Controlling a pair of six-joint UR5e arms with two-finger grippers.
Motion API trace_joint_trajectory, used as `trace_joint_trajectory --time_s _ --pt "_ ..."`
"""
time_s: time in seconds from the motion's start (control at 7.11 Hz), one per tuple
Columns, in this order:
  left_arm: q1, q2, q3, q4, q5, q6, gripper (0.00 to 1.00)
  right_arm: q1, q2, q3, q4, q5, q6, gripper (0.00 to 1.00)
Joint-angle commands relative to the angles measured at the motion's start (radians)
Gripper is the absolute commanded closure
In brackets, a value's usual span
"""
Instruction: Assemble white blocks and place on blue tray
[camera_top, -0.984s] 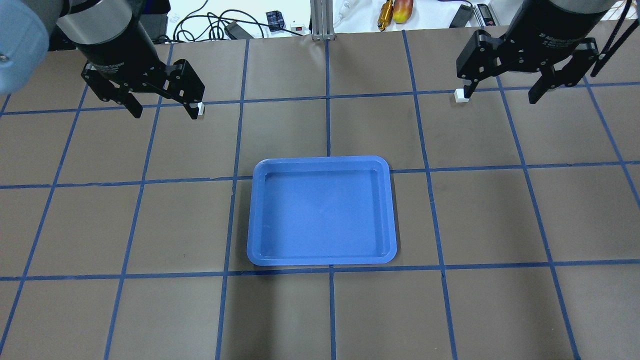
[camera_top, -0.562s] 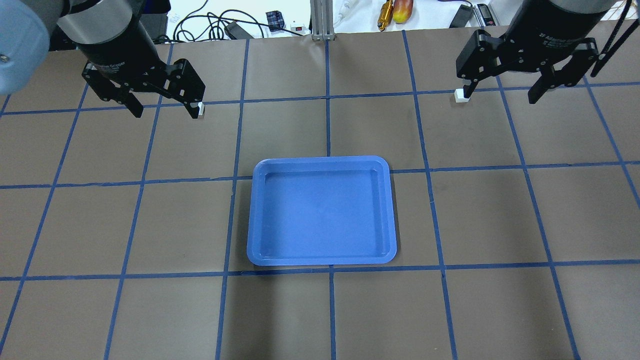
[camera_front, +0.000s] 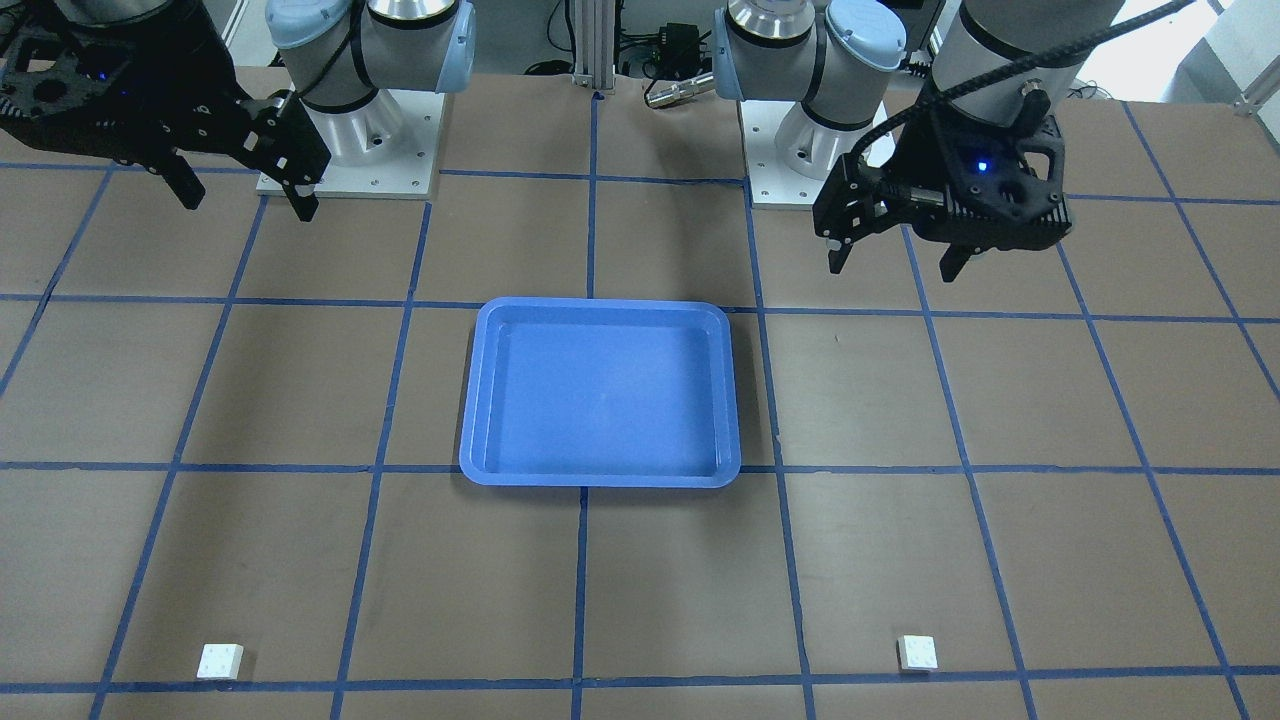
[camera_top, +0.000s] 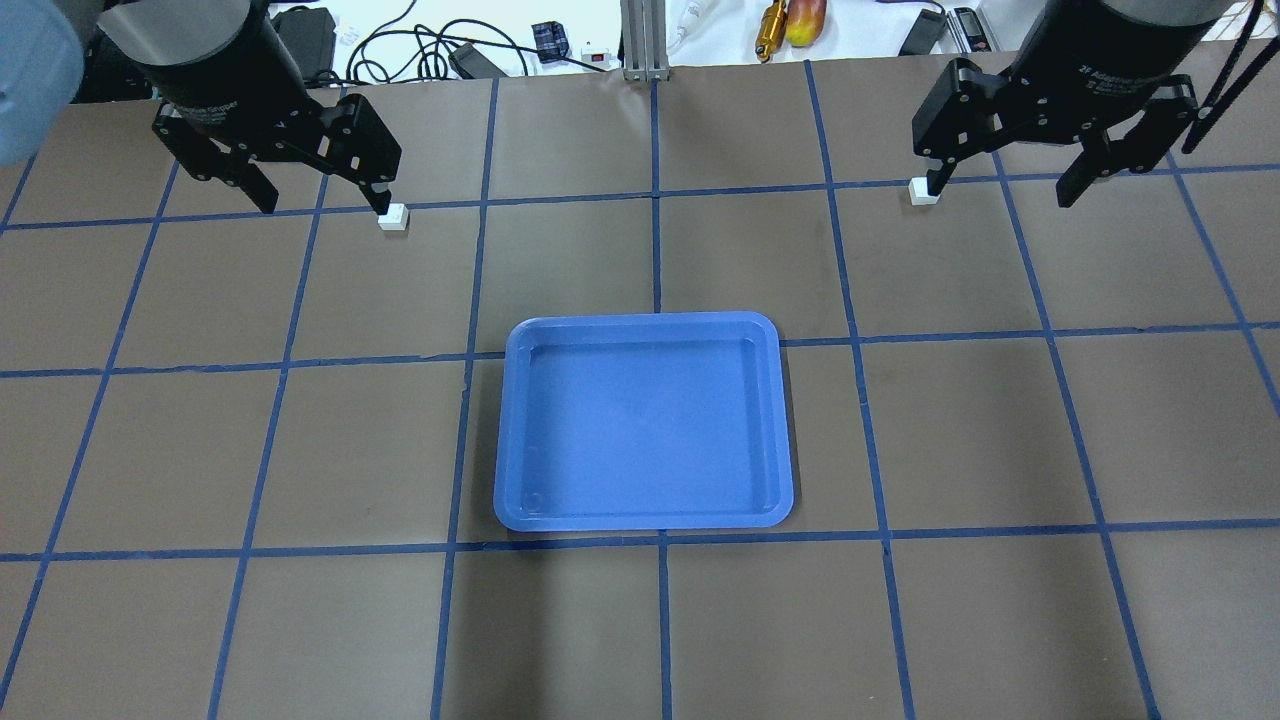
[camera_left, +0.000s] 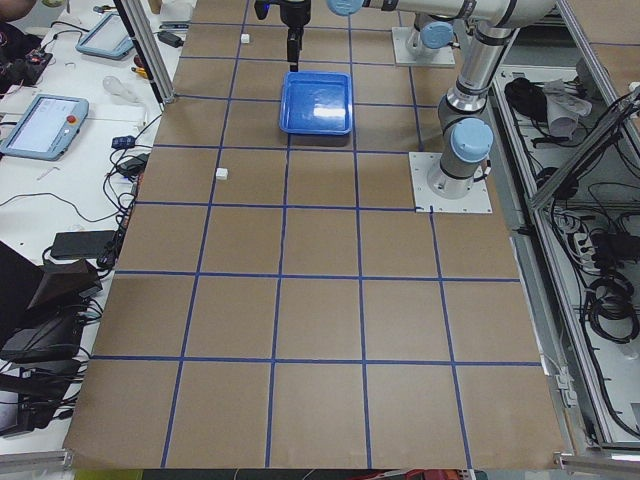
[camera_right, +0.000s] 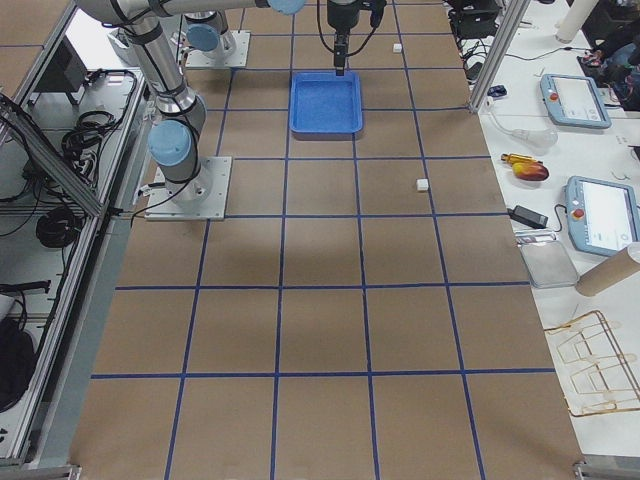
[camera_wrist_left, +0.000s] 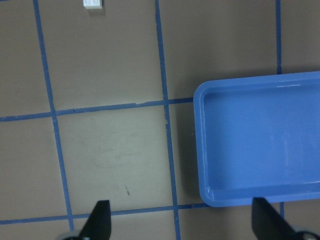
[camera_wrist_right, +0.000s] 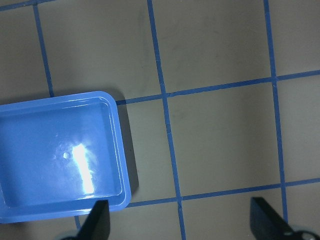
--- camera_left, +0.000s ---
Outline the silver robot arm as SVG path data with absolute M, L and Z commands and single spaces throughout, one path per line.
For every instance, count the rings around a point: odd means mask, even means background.
M 288 28 L 286 56 L 291 71 L 297 71 L 303 49 L 304 28 L 311 19 L 310 1 L 255 1 L 254 10 L 259 19 L 268 16 L 272 5 L 277 5 L 281 22 Z M 453 21 L 437 20 L 416 13 L 410 27 L 393 27 L 391 33 L 394 60 L 398 66 L 453 68 L 456 43 Z
M 522 27 L 542 19 L 553 1 L 329 1 L 336 15 L 352 15 L 363 8 L 407 11 L 478 22 L 470 50 L 456 83 L 443 96 L 438 117 L 444 149 L 439 163 L 427 175 L 429 188 L 447 199 L 460 199 L 475 182 L 474 174 L 488 159 L 494 135 L 479 118 L 497 68 L 513 36 Z

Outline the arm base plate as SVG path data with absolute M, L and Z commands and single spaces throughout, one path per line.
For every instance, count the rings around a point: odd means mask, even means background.
M 453 68 L 456 64 L 451 46 L 429 48 L 413 27 L 393 27 L 391 38 L 397 66 Z
M 408 154 L 417 213 L 491 214 L 492 205 L 480 167 L 466 180 L 448 177 L 440 165 L 437 152 Z

